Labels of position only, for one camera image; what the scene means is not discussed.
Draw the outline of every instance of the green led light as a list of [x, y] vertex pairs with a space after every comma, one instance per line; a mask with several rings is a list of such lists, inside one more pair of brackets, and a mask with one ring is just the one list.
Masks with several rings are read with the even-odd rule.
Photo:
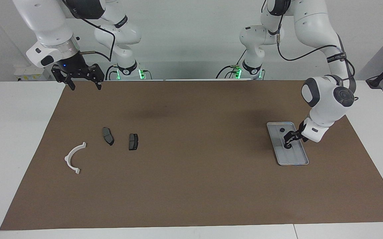
[[237, 70], [237, 72], [236, 72], [236, 74], [235, 74], [235, 78], [236, 78], [236, 79], [240, 79], [240, 77], [241, 77], [241, 68], [238, 67], [238, 68], [236, 68], [236, 70]]
[[138, 72], [140, 73], [140, 79], [145, 79], [145, 73], [141, 69], [138, 69]]

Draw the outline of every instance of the black brake pad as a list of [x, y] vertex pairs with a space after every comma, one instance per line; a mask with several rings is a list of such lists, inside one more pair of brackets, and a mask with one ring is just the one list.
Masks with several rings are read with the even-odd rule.
[[138, 148], [138, 134], [131, 133], [129, 135], [129, 150], [137, 150]]
[[110, 129], [108, 127], [103, 128], [103, 137], [104, 140], [111, 146], [114, 143], [114, 138], [111, 135]]

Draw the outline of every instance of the black clamp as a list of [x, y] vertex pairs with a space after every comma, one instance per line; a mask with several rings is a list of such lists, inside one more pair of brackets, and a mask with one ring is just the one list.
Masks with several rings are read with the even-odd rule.
[[101, 90], [101, 83], [104, 81], [104, 73], [98, 64], [87, 66], [86, 68], [81, 68], [75, 72], [69, 72], [67, 76], [64, 76], [61, 73], [59, 65], [54, 64], [51, 72], [53, 73], [53, 76], [57, 82], [65, 83], [73, 91], [75, 90], [76, 86], [73, 83], [72, 78], [84, 78], [92, 81], [95, 83], [97, 89], [99, 90]]
[[284, 135], [284, 137], [283, 137], [284, 138], [284, 147], [287, 149], [290, 149], [290, 148], [292, 148], [291, 142], [297, 141], [300, 139], [302, 139], [304, 142], [307, 142], [308, 138], [302, 135], [302, 132], [304, 131], [306, 126], [307, 125], [306, 124], [304, 125], [304, 122], [302, 121], [302, 123], [299, 125], [298, 130], [289, 131], [288, 133], [286, 133], [286, 135]]

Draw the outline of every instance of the brown paper mat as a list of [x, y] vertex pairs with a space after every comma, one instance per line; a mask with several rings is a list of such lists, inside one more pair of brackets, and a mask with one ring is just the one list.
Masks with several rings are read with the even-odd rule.
[[[300, 81], [76, 85], [1, 230], [383, 221], [383, 179], [346, 117], [304, 144], [309, 165], [277, 165], [266, 124], [308, 114]], [[64, 157], [82, 142], [76, 175]]]

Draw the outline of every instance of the black band label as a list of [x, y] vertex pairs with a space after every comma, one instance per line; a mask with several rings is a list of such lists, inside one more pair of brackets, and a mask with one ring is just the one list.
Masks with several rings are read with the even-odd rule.
[[122, 20], [120, 20], [120, 22], [118, 22], [117, 24], [115, 24], [114, 26], [115, 26], [116, 28], [121, 28], [123, 25], [126, 24], [127, 21], [128, 21], [128, 16], [125, 15], [125, 17], [124, 17]]
[[333, 61], [339, 60], [339, 59], [345, 59], [345, 58], [346, 58], [346, 53], [342, 52], [342, 53], [336, 54], [334, 56], [328, 57], [327, 63], [330, 63], [330, 62], [333, 62]]
[[123, 73], [124, 75], [129, 76], [129, 75], [132, 73], [132, 71], [134, 71], [135, 69], [137, 69], [137, 66], [138, 66], [137, 61], [135, 61], [134, 65], [132, 65], [131, 67], [128, 67], [128, 68], [122, 68], [122, 67], [120, 67], [120, 66], [118, 65], [117, 68], [118, 68], [120, 71], [122, 71], [122, 73]]
[[243, 61], [242, 65], [243, 65], [243, 68], [246, 71], [248, 71], [251, 75], [256, 75], [259, 72], [259, 70], [261, 70], [261, 66], [262, 66], [262, 65], [260, 65], [257, 68], [253, 68], [253, 67], [250, 67], [250, 66], [246, 65], [246, 63], [244, 61]]

